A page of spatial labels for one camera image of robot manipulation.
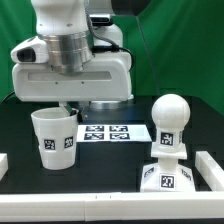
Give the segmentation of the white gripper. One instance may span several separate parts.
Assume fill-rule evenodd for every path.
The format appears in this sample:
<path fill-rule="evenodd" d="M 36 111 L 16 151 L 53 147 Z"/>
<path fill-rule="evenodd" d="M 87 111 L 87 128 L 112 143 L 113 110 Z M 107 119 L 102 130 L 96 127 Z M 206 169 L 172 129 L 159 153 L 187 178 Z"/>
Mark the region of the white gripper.
<path fill-rule="evenodd" d="M 99 53 L 81 72 L 62 75 L 48 64 L 16 64 L 12 70 L 16 96 L 28 102 L 60 102 L 69 116 L 77 114 L 67 102 L 79 103 L 78 120 L 88 118 L 89 101 L 124 101 L 132 91 L 131 57 L 126 52 Z"/>

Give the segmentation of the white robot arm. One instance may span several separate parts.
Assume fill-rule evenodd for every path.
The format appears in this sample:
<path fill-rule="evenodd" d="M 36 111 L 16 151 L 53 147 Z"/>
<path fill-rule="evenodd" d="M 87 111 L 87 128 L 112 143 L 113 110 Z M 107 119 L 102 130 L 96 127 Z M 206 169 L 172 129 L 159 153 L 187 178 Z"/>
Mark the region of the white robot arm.
<path fill-rule="evenodd" d="M 12 78 L 22 101 L 57 102 L 68 115 L 78 101 L 125 101 L 134 57 L 97 31 L 111 15 L 139 15 L 152 0 L 31 0 L 37 35 L 11 51 Z"/>

